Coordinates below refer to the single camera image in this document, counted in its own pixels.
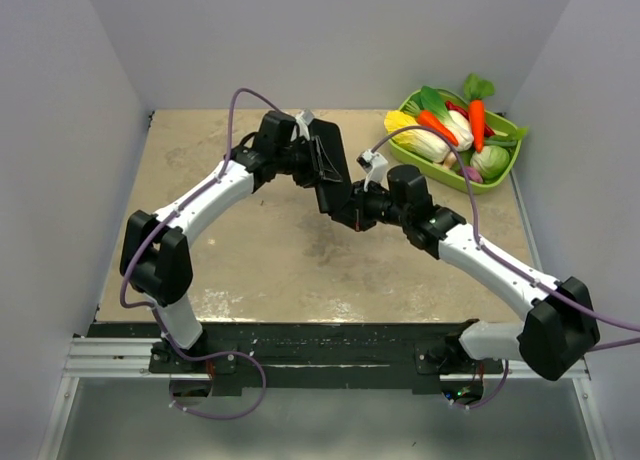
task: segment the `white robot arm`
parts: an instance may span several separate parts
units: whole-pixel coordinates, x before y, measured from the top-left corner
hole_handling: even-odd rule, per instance
[[[304,134],[292,139],[296,124]],[[560,290],[591,308],[582,282],[565,282],[535,271],[487,240],[499,257],[536,279],[529,284],[480,249],[472,226],[451,210],[433,203],[425,178],[413,166],[387,173],[389,189],[380,182],[387,162],[379,153],[358,159],[367,172],[351,183],[337,125],[280,112],[265,115],[251,147],[234,148],[220,182],[194,200],[154,240],[155,246],[136,265],[132,286],[156,304],[168,332],[183,349],[191,349],[202,333],[187,294],[192,271],[188,247],[202,231],[236,202],[251,195],[276,174],[291,175],[295,183],[316,191],[321,213],[362,232],[376,223],[403,229],[409,242],[432,257],[457,267],[490,289],[521,319],[517,323],[472,321],[459,334],[431,352],[434,363],[501,358],[525,361],[544,378],[556,380],[599,340],[593,319],[554,302],[539,288]],[[222,163],[200,184],[153,215],[136,212],[129,220],[121,261],[124,272],[144,233],[173,212],[181,201],[219,174]]]

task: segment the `beige tabletop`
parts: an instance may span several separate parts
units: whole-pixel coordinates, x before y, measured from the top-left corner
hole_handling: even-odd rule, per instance
[[[317,117],[342,131],[352,180],[362,178],[357,155],[385,131],[385,112],[323,110]],[[264,111],[239,110],[235,141],[256,130]],[[207,175],[224,152],[226,110],[155,113],[127,208],[153,212]],[[391,165],[388,148],[381,152]],[[434,201],[471,218],[469,199],[429,181]],[[510,182],[478,197],[482,234],[530,263]],[[108,274],[99,321],[146,321],[145,309],[118,302],[120,238]],[[515,314],[463,272],[413,248],[402,231],[378,225],[355,233],[318,213],[313,190],[276,178],[206,229],[191,250],[189,295],[202,321],[459,322],[512,321]],[[139,299],[129,289],[128,299]]]

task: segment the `orange carrot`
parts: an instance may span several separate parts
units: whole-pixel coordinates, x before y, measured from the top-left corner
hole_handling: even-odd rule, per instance
[[[464,97],[469,102],[469,123],[473,134],[473,146],[476,152],[484,147],[484,102],[483,98],[495,93],[493,83],[470,73],[464,81]]]
[[[469,104],[469,123],[473,134],[473,146],[476,152],[481,152],[484,147],[484,102],[482,100],[472,100]]]
[[[455,146],[458,146],[458,140],[453,136],[453,133],[442,125],[442,122],[436,118],[436,116],[431,113],[429,110],[422,110],[420,114],[416,117],[416,122],[423,127],[430,127],[434,130],[437,130],[442,135],[447,137],[447,139]]]

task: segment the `white enclosure wall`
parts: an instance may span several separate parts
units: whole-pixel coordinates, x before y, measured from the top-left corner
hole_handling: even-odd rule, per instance
[[[0,0],[0,458],[38,453],[146,130],[89,0]]]
[[[491,78],[509,105],[569,0],[91,0],[143,101],[224,108],[398,105],[417,85]]]
[[[583,279],[598,311],[636,323],[639,65],[638,0],[571,0],[509,110],[533,126],[517,176],[543,266]],[[637,459],[638,348],[587,363],[616,458]]]

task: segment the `green plastic tray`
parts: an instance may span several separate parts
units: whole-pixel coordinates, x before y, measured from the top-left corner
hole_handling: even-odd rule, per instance
[[[444,90],[442,88],[439,88],[438,92],[440,93],[440,96],[445,101],[449,100],[453,102],[455,105],[468,109],[469,106],[467,105],[467,103],[462,98],[457,96],[455,93],[452,93],[448,90]],[[409,96],[409,98],[407,98],[402,103],[402,105],[400,106],[400,109],[404,108],[406,103],[409,100],[411,100],[411,97],[413,97],[416,93],[420,93],[420,91],[417,90],[413,92]],[[486,112],[485,122],[494,130],[503,132],[503,133],[514,133],[517,128],[513,123],[511,123],[506,118],[503,118],[500,115],[496,115],[495,113],[492,113],[492,112]],[[464,178],[459,176],[457,173],[451,170],[442,168],[438,164],[432,163],[431,161],[424,159],[416,155],[415,153],[411,153],[408,150],[405,150],[400,145],[395,143],[393,139],[389,143],[391,147],[391,155],[393,155],[394,158],[396,158],[399,162],[415,165],[420,169],[420,171],[424,175],[428,176],[429,178],[433,178],[434,180],[437,180],[440,183],[444,183],[445,185],[449,185],[450,187],[455,188],[456,190],[460,190],[461,192],[466,193],[467,186],[464,183]],[[507,178],[507,175],[509,175],[511,168],[513,168],[513,164],[516,162],[516,159],[518,158],[518,154],[520,153],[521,146],[522,146],[522,140],[520,140],[516,145],[513,155],[511,156],[511,161],[507,166],[507,169],[498,178],[492,180],[491,183],[471,182],[471,188],[473,190],[473,193],[475,194],[486,193],[493,190],[498,185],[500,185],[502,181],[505,178]]]

